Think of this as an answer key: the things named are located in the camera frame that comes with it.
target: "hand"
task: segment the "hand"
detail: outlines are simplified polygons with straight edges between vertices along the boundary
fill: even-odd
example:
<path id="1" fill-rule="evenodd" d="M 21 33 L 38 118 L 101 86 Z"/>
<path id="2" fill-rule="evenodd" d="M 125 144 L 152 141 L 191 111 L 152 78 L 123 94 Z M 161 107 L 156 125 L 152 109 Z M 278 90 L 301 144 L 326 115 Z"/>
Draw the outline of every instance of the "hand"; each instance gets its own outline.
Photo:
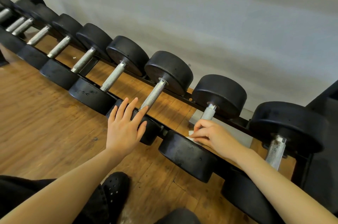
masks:
<path id="1" fill-rule="evenodd" d="M 142 108 L 133 120 L 130 120 L 137 101 L 138 98 L 135 98 L 127 106 L 128 98 L 125 98 L 119 108 L 117 106 L 113 108 L 108 119 L 106 147 L 107 149 L 121 152 L 123 156 L 132 152 L 146 131 L 147 121 L 144 121 L 140 126 L 139 124 L 146 114 L 148 107 Z"/>
<path id="2" fill-rule="evenodd" d="M 241 152 L 246 149 L 225 128 L 205 119 L 197 121 L 194 133 L 190 137 L 235 162 Z"/>

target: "person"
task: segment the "person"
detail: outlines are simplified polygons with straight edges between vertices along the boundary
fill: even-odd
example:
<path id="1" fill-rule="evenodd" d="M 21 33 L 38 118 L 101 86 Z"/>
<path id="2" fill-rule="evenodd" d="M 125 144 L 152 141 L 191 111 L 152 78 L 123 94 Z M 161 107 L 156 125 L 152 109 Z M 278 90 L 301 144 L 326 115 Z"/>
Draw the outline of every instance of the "person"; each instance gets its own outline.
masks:
<path id="1" fill-rule="evenodd" d="M 137 103 L 126 98 L 108 119 L 106 149 L 56 180 L 0 179 L 0 224 L 7 223 L 115 223 L 127 199 L 130 180 L 117 172 L 104 177 L 140 141 L 147 107 L 131 119 Z M 236 162 L 251 178 L 286 224 L 338 223 L 337 218 L 294 185 L 256 152 L 242 146 L 218 124 L 199 120 L 191 137 Z M 156 224 L 199 224 L 196 215 L 177 209 Z"/>

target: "silver dumbbell handle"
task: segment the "silver dumbbell handle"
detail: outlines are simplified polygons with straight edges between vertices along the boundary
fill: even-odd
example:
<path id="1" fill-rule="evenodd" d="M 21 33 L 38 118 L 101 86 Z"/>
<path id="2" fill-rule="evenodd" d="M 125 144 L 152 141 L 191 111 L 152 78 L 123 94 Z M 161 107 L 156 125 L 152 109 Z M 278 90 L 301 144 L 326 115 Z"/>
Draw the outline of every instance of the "silver dumbbell handle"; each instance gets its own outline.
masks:
<path id="1" fill-rule="evenodd" d="M 44 38 L 48 31 L 50 30 L 50 26 L 47 25 L 45 26 L 43 29 L 41 29 L 39 32 L 36 33 L 35 36 L 33 36 L 29 41 L 28 41 L 28 45 L 31 45 L 31 46 L 35 46 L 38 42 L 41 41 L 42 38 Z"/>
<path id="2" fill-rule="evenodd" d="M 155 85 L 154 89 L 151 91 L 151 93 L 148 95 L 146 100 L 142 103 L 139 110 L 142 108 L 148 106 L 148 111 L 151 108 L 151 106 L 155 103 L 156 99 L 159 97 L 161 92 L 163 91 L 164 87 L 167 85 L 167 81 L 164 79 L 161 79 L 158 84 Z"/>
<path id="3" fill-rule="evenodd" d="M 286 147 L 286 139 L 276 135 L 271 141 L 265 161 L 278 171 Z"/>
<path id="4" fill-rule="evenodd" d="M 118 64 L 114 69 L 114 71 L 110 74 L 110 76 L 108 76 L 108 78 L 104 81 L 100 89 L 103 90 L 104 92 L 107 92 L 115 83 L 115 81 L 120 77 L 120 75 L 123 73 L 126 65 L 127 64 L 121 61 L 120 64 Z"/>
<path id="5" fill-rule="evenodd" d="M 7 18 L 9 18 L 11 14 L 11 10 L 9 8 L 5 8 L 0 12 L 0 22 L 5 21 Z"/>
<path id="6" fill-rule="evenodd" d="M 17 29 L 20 25 L 22 25 L 23 22 L 25 22 L 25 17 L 18 18 L 13 24 L 11 24 L 9 27 L 6 28 L 7 32 L 12 33 L 15 29 Z"/>
<path id="7" fill-rule="evenodd" d="M 47 54 L 47 56 L 55 59 L 70 44 L 70 41 L 71 38 L 66 36 Z"/>
<path id="8" fill-rule="evenodd" d="M 18 36 L 19 34 L 25 32 L 29 27 L 31 27 L 33 23 L 34 20 L 32 18 L 27 19 L 17 29 L 13 31 L 12 35 Z"/>
<path id="9" fill-rule="evenodd" d="M 204 110 L 201 119 L 211 120 L 216 113 L 216 105 L 209 103 L 208 107 Z"/>
<path id="10" fill-rule="evenodd" d="M 81 72 L 81 70 L 85 67 L 85 65 L 94 57 L 95 55 L 95 48 L 90 48 L 83 56 L 82 58 L 75 63 L 73 68 L 71 69 L 72 72 L 78 74 Z"/>

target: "forearm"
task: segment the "forearm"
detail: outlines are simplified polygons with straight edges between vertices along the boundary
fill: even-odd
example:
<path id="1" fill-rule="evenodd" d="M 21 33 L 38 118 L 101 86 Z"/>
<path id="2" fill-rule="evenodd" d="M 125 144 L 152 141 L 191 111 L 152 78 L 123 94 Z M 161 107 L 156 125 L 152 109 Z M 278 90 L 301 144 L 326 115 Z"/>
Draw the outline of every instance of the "forearm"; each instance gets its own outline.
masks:
<path id="1" fill-rule="evenodd" d="M 253 150 L 243 149 L 236 163 L 255 183 L 286 224 L 338 223 L 333 214 L 273 169 Z"/>
<path id="2" fill-rule="evenodd" d="M 102 151 L 16 207 L 0 224 L 72 223 L 95 188 L 122 159 L 117 150 Z"/>

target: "pants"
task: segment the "pants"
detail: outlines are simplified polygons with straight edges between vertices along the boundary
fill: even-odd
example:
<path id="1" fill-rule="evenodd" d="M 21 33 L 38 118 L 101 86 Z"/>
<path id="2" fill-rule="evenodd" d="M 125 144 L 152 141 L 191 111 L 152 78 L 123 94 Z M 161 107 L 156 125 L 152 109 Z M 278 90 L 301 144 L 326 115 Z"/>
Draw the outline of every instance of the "pants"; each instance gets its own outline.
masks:
<path id="1" fill-rule="evenodd" d="M 0 219 L 54 180 L 55 179 L 28 180 L 0 175 Z M 108 217 L 108 205 L 102 186 L 99 185 L 73 224 L 106 224 L 109 223 Z M 187 209 L 176 209 L 158 220 L 155 224 L 201 223 L 193 212 Z"/>

